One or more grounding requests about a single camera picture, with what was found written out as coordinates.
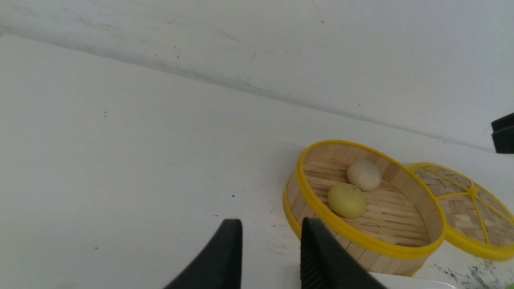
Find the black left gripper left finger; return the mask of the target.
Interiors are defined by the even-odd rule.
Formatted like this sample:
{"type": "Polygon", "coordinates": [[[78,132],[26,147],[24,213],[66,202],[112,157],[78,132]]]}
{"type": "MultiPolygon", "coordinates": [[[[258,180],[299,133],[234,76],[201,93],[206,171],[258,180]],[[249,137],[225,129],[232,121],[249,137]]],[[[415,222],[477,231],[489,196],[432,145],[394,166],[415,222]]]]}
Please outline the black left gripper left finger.
{"type": "Polygon", "coordinates": [[[242,258],[242,222],[225,219],[203,250],[165,288],[240,289],[242,258]]]}

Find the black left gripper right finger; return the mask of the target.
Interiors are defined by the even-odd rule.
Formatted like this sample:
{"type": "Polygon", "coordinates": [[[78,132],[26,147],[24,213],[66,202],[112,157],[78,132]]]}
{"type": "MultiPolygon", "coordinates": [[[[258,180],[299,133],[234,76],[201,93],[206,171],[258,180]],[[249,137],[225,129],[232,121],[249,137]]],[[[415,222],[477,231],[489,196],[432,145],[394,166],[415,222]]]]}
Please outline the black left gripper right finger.
{"type": "Polygon", "coordinates": [[[301,231],[302,289],[384,289],[336,241],[319,218],[304,218],[301,231]]]}

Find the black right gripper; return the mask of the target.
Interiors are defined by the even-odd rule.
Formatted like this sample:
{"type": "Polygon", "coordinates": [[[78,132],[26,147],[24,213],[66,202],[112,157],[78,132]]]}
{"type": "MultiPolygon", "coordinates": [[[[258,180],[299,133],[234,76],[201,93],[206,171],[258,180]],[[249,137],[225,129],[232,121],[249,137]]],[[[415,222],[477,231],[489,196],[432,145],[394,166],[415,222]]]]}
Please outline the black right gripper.
{"type": "Polygon", "coordinates": [[[514,153],[514,113],[503,116],[491,123],[492,141],[498,154],[514,153]]]}

